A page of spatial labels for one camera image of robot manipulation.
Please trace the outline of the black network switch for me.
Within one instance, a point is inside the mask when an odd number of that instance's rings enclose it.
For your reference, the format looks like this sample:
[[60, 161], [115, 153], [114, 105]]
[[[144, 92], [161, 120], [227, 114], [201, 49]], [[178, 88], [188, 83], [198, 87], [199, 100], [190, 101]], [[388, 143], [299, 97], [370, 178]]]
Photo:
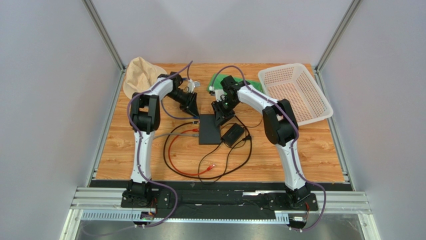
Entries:
[[219, 145], [221, 132], [214, 114], [201, 114], [199, 117], [199, 145]]

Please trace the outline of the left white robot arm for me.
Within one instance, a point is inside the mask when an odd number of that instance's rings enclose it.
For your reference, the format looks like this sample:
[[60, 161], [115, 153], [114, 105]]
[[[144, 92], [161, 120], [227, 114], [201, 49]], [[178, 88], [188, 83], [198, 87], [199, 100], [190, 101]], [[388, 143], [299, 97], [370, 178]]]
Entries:
[[133, 171], [127, 190], [123, 196], [140, 202], [152, 200], [151, 151], [152, 142], [161, 122], [160, 103], [169, 97], [179, 103], [179, 108], [191, 115], [200, 117], [197, 107], [197, 93], [192, 89], [184, 91], [180, 85], [184, 78], [177, 72], [161, 74], [149, 89], [135, 92], [127, 108], [129, 123], [134, 131], [135, 151]]

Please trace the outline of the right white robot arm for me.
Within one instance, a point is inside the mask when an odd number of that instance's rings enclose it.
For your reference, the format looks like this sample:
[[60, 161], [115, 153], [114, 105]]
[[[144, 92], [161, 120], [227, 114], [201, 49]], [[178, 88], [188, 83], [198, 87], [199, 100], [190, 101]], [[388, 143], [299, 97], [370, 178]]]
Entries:
[[301, 204], [311, 191], [297, 153], [299, 127], [290, 102], [271, 98], [247, 82], [237, 82], [231, 75], [220, 84], [224, 93], [211, 104], [215, 125], [222, 126], [232, 119], [239, 103], [258, 111], [262, 115], [265, 135], [275, 145], [285, 172], [287, 200], [293, 205]]

